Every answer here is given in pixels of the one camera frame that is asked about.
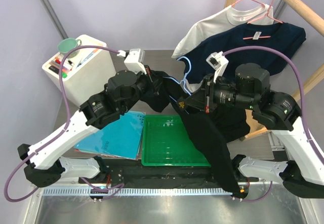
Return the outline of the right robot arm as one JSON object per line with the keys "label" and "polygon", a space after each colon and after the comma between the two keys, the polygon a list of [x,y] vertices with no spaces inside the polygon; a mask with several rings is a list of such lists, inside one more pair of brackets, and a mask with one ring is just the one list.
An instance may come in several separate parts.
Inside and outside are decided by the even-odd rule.
{"label": "right robot arm", "polygon": [[210,74],[196,92],[179,99],[178,105],[207,114],[218,105],[251,110],[253,119],[270,130],[293,159],[271,162],[236,155],[228,169],[230,178],[263,178],[282,184],[300,198],[322,199],[323,167],[302,128],[301,109],[291,95],[272,91],[269,77],[269,72],[257,64],[242,64],[235,70],[234,84]]}

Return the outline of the black flower print t-shirt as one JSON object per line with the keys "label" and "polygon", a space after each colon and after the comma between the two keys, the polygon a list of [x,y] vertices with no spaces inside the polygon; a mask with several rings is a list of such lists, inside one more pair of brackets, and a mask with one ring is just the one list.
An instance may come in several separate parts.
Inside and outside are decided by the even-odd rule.
{"label": "black flower print t-shirt", "polygon": [[177,100],[189,96],[182,87],[163,71],[152,71],[151,76],[158,83],[158,93],[147,93],[141,100],[159,113],[171,105],[180,116],[189,139],[210,164],[214,180],[223,190],[244,199],[247,193],[240,191],[227,144],[249,133],[246,111],[223,105],[209,114],[191,107],[181,110]]}

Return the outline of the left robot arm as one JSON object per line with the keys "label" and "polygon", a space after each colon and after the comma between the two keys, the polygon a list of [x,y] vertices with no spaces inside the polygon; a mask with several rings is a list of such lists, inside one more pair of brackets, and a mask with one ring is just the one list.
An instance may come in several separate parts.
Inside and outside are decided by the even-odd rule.
{"label": "left robot arm", "polygon": [[27,180],[39,188],[63,178],[85,178],[102,183],[109,174],[101,157],[71,159],[63,156],[79,141],[120,119],[139,100],[157,95],[162,80],[148,66],[143,72],[121,70],[104,85],[102,92],[92,95],[79,110],[56,130],[58,137],[49,135],[34,144],[18,147],[25,161]]}

